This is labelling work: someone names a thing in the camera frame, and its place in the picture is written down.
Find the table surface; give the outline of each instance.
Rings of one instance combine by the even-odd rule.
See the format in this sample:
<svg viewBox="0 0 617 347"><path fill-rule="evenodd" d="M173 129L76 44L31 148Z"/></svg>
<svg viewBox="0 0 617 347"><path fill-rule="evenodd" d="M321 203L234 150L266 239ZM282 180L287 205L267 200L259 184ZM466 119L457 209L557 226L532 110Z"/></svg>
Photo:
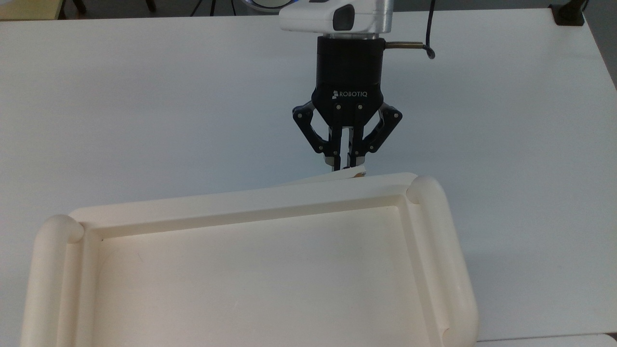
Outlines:
<svg viewBox="0 0 617 347"><path fill-rule="evenodd" d="M518 340L482 341L476 347L615 347L617 341L608 335L583 335Z"/></svg>
<svg viewBox="0 0 617 347"><path fill-rule="evenodd" d="M420 40L425 12L387 40ZM322 174L291 119L315 34L276 17L0 23L0 337L17 344L33 240L83 206ZM384 55L404 117L370 175L443 185L480 340L617 331L617 93L589 28L550 10L437 12L433 61Z"/></svg>

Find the plastic tray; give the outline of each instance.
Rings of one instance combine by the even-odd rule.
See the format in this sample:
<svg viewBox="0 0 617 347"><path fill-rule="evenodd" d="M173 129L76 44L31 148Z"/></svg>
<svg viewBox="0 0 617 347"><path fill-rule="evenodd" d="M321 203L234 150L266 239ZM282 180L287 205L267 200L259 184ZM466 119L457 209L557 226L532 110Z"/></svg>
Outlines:
<svg viewBox="0 0 617 347"><path fill-rule="evenodd" d="M477 333L445 194L400 173L51 217L22 347L473 346Z"/></svg>

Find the gray floor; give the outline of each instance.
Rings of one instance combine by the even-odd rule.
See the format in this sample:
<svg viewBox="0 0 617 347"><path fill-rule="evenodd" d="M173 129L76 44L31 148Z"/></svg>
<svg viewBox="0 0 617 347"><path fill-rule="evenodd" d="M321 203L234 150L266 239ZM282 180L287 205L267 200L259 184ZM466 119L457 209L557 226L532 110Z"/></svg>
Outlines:
<svg viewBox="0 0 617 347"><path fill-rule="evenodd" d="M238 15L255 14L247 9L242 0L218 0L215 15L233 15L234 1ZM149 12L145 0L84 0L88 11L77 14L71 0L67 0L65 12L69 19L141 18L141 17L187 17L198 0L155 0L156 12ZM437 0L436 10L469 9L523 9L546 8L550 3L563 4L566 0ZM196 16L210 14L212 0L203 0ZM430 0L395 0L395 11L428 10ZM617 85L617 0L590 0L585 11L586 19L600 48L608 71Z"/></svg>

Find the black cable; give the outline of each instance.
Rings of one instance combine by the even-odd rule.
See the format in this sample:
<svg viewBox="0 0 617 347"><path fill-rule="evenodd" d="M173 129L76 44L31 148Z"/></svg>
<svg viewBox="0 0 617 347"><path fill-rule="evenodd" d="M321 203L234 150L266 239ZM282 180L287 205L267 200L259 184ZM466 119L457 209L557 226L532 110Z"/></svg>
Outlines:
<svg viewBox="0 0 617 347"><path fill-rule="evenodd" d="M199 8L199 5L201 5L201 1L202 0L199 0L197 2L197 6L195 6L195 8L193 9L193 12L191 12L191 15L189 17L192 17L195 14L195 12L197 12L197 9Z"/></svg>
<svg viewBox="0 0 617 347"><path fill-rule="evenodd" d="M210 17L214 15L214 7L217 5L217 0L212 0L212 5L210 5Z"/></svg>
<svg viewBox="0 0 617 347"><path fill-rule="evenodd" d="M431 0L431 8L428 11L428 23L426 24L426 44L422 47L430 59L435 59L435 51L431 48L431 25L433 24L433 11L435 11L435 0Z"/></svg>

